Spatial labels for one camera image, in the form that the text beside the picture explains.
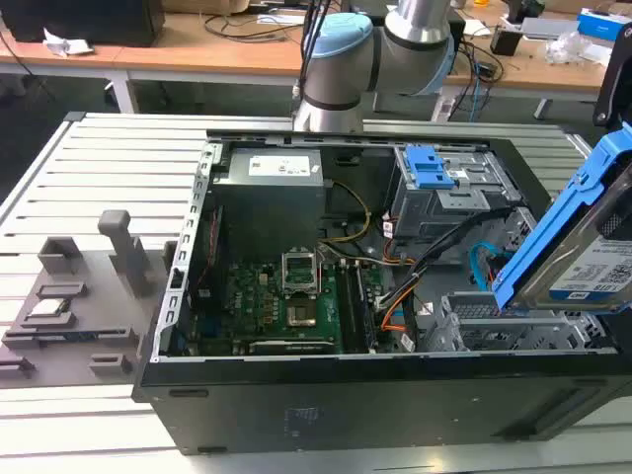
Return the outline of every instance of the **label sticker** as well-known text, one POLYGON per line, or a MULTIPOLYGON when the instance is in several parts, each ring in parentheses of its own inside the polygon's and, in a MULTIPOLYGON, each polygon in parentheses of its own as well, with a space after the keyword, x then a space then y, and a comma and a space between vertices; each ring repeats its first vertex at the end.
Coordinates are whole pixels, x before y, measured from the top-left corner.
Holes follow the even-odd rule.
POLYGON ((549 288, 565 299, 616 293, 632 282, 632 242, 597 238, 549 288))
POLYGON ((308 156, 255 155, 248 167, 250 176, 309 176, 308 156))
POLYGON ((566 299, 586 299, 590 294, 589 291, 573 291, 566 299))
POLYGON ((402 338, 399 340, 402 343, 402 347, 411 353, 415 349, 415 343, 411 338, 408 337, 408 334, 403 333, 402 338))
POLYGON ((382 230, 384 231, 384 237, 387 239, 393 238, 393 223, 384 221, 382 224, 382 230))

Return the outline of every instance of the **aluminum table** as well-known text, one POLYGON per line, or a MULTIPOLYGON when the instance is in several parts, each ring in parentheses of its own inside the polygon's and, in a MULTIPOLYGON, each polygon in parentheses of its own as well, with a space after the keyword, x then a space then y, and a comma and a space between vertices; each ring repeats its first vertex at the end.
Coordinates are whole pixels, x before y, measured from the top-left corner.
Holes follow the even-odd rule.
MULTIPOLYGON (((97 221, 126 208, 145 248, 178 235, 207 128, 290 128, 286 118, 71 115, 0 206, 0 333, 16 317, 48 235, 108 250, 97 221)), ((367 131, 512 140, 554 197, 590 148, 548 125, 368 120, 367 131)), ((546 442, 351 451, 180 454, 131 386, 0 390, 1 472, 368 473, 632 471, 632 398, 619 399, 546 442)))

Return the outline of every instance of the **black box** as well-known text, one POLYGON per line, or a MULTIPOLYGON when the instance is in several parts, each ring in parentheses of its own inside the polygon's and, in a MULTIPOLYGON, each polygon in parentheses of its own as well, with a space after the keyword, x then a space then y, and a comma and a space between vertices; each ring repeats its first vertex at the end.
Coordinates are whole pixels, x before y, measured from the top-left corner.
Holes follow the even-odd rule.
POLYGON ((496 30, 490 44, 490 50, 501 56, 513 56, 520 38, 522 38, 522 33, 496 30))
POLYGON ((165 22, 160 0, 0 0, 17 41, 40 42, 43 29, 89 44, 150 46, 165 22))

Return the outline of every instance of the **desk leg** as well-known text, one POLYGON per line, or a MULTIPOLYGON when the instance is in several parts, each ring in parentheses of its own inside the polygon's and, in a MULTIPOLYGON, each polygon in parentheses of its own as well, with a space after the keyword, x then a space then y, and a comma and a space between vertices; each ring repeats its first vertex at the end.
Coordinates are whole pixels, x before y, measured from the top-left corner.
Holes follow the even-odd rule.
POLYGON ((134 96, 134 86, 125 71, 116 71, 110 77, 115 95, 117 96, 118 109, 122 114, 138 114, 138 104, 134 96))
POLYGON ((537 105, 537 109, 533 113, 533 118, 536 120, 546 119, 546 115, 549 113, 551 104, 553 104, 553 101, 551 99, 540 100, 540 103, 537 105))
POLYGON ((431 121, 448 121, 454 104, 456 104, 456 98, 458 97, 458 90, 449 90, 444 88, 436 98, 434 103, 433 117, 431 121))

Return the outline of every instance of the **yellow wire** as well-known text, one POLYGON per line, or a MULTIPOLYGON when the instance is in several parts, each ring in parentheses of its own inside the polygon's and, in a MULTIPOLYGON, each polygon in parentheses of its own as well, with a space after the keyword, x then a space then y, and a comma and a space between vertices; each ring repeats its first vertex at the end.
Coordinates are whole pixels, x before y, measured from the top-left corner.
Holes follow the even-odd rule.
POLYGON ((368 206, 364 203, 364 201, 362 200, 362 198, 359 196, 358 193, 356 193, 349 186, 347 186, 344 183, 341 183, 340 181, 334 181, 334 184, 338 185, 338 186, 340 186, 342 188, 345 188, 347 191, 349 191, 349 193, 362 206, 362 208, 364 209, 364 225, 359 230, 359 232, 356 232, 354 235, 349 235, 349 236, 345 236, 345 237, 330 237, 329 239, 322 239, 321 242, 349 242, 350 240, 355 240, 358 237, 361 237, 364 234, 364 232, 366 232, 368 230, 368 226, 369 226, 370 221, 371 221, 371 213, 368 211, 368 206))

